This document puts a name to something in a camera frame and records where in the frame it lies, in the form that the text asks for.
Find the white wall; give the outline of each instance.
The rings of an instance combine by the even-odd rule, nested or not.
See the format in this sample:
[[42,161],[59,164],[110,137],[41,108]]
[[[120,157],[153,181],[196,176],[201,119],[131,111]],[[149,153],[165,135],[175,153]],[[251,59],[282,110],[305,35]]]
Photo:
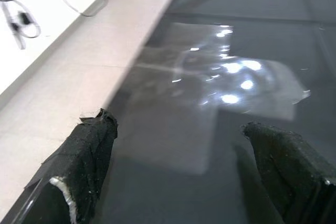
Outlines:
[[[41,35],[26,39],[26,49],[20,50],[0,11],[0,94],[6,90],[79,16],[62,0],[18,0],[33,14],[41,27]],[[68,0],[84,11],[95,0]]]

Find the white floor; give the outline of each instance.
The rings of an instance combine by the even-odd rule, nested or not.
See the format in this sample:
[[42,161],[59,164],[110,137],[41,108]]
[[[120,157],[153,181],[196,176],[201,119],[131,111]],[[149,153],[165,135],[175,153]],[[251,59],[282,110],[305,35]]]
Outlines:
[[114,94],[170,0],[109,0],[0,111],[0,220],[81,115]]

